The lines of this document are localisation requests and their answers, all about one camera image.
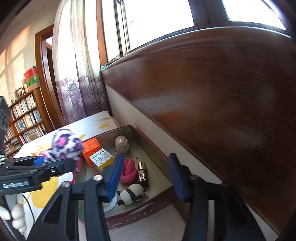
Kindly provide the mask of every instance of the wooden bed headboard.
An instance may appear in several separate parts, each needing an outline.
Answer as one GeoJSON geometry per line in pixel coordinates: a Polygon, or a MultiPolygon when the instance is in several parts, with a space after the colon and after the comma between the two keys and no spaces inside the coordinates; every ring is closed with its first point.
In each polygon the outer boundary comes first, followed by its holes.
{"type": "Polygon", "coordinates": [[[251,27],[209,28],[131,52],[102,71],[278,233],[296,208],[296,48],[251,27]]]}

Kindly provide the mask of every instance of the yellow star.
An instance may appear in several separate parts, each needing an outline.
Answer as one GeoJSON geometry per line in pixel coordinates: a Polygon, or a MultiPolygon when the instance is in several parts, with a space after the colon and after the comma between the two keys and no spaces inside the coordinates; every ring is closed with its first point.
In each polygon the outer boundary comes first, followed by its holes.
{"type": "Polygon", "coordinates": [[[86,135],[83,134],[83,135],[81,135],[81,136],[79,137],[79,139],[82,140],[85,136],[86,136],[86,135]]]}
{"type": "Polygon", "coordinates": [[[109,126],[109,123],[107,124],[101,124],[98,129],[104,129],[105,127],[109,126]]]}

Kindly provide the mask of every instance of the doorway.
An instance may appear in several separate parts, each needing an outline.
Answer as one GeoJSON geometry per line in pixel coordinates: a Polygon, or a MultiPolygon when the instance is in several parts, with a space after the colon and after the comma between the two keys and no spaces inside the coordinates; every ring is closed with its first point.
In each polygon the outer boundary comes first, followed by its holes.
{"type": "Polygon", "coordinates": [[[53,25],[35,34],[35,58],[44,103],[55,129],[65,125],[62,115],[52,61],[53,25]]]}

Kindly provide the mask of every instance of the pink leopard print plush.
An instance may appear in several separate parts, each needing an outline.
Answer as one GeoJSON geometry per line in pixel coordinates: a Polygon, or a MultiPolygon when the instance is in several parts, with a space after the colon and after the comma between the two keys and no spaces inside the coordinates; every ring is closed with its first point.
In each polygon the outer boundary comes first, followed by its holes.
{"type": "Polygon", "coordinates": [[[76,160],[76,168],[73,172],[73,182],[75,174],[80,172],[82,165],[81,153],[83,145],[81,140],[68,129],[59,129],[52,138],[52,147],[40,153],[44,156],[44,162],[57,161],[66,158],[76,160]]]}

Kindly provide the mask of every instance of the panda figurine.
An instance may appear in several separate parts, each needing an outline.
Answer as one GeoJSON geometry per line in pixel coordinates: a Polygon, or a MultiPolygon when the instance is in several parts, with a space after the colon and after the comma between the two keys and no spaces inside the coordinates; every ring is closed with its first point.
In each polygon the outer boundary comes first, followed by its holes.
{"type": "Polygon", "coordinates": [[[128,189],[123,191],[117,191],[117,194],[120,196],[120,200],[117,204],[120,206],[122,204],[130,205],[134,201],[139,201],[143,197],[146,189],[143,188],[140,184],[132,184],[128,189]]]}

